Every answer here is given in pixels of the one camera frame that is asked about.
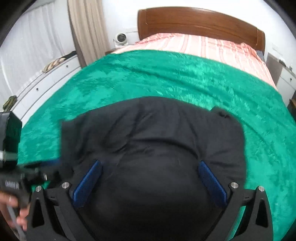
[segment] green fuzzy blanket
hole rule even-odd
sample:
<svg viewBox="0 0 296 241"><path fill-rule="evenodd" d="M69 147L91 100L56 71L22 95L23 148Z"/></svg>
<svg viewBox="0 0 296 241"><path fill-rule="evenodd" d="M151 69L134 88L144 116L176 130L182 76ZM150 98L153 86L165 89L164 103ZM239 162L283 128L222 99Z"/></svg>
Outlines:
<svg viewBox="0 0 296 241"><path fill-rule="evenodd" d="M296 125L280 94L258 78L196 56L154 50L109 54L73 76L22 130L19 163L59 156L60 121L141 96L163 96L206 109L219 106L242 123L246 188L265 187L274 240L296 218Z"/></svg>

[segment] beige curtain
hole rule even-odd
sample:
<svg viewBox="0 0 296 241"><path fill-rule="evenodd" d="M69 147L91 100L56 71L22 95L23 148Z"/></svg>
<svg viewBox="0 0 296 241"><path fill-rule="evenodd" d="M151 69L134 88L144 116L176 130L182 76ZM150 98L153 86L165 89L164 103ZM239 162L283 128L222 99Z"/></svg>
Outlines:
<svg viewBox="0 0 296 241"><path fill-rule="evenodd" d="M109 49L102 0L68 0L70 21L86 65Z"/></svg>

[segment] silver bolt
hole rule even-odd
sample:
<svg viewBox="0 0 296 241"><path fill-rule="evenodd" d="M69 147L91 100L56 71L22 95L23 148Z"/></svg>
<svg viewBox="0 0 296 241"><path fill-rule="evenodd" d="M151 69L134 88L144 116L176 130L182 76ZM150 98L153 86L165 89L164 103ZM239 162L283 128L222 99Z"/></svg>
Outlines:
<svg viewBox="0 0 296 241"><path fill-rule="evenodd" d="M36 191L36 192L40 192L40 191L41 191L41 189L42 189L42 187L41 187L41 186L37 186L37 187L35 188L35 191Z"/></svg>
<svg viewBox="0 0 296 241"><path fill-rule="evenodd" d="M238 188L239 187L239 185L237 183L235 183L235 182L230 183L230 185L233 188Z"/></svg>
<svg viewBox="0 0 296 241"><path fill-rule="evenodd" d="M68 182L65 182L62 184L62 188L66 189L70 186L70 184Z"/></svg>
<svg viewBox="0 0 296 241"><path fill-rule="evenodd" d="M261 191L261 192L264 192L264 191L265 191L265 188L264 188L263 186L259 186L258 189L259 189L259 191Z"/></svg>

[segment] blue textured pad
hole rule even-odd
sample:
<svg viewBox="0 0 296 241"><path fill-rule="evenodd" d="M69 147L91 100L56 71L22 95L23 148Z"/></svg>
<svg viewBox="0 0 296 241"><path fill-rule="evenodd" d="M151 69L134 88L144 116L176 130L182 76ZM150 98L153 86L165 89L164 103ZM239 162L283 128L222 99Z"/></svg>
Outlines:
<svg viewBox="0 0 296 241"><path fill-rule="evenodd" d="M84 176L78 187L73 193L73 206L75 208L83 207L99 177L102 174L102 165L96 161L92 168Z"/></svg>
<svg viewBox="0 0 296 241"><path fill-rule="evenodd" d="M227 206L226 192L204 161L198 165L198 174L213 202L218 207L225 208Z"/></svg>

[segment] striped cloth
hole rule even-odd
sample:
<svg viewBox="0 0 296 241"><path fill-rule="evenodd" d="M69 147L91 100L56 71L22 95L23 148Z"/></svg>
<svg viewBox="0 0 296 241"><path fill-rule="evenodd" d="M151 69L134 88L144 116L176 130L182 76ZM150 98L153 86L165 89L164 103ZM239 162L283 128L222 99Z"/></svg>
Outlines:
<svg viewBox="0 0 296 241"><path fill-rule="evenodd" d="M277 89L265 63L256 51L245 43L236 44L188 34L159 33L113 53L145 49L179 52L216 60L252 74Z"/></svg>

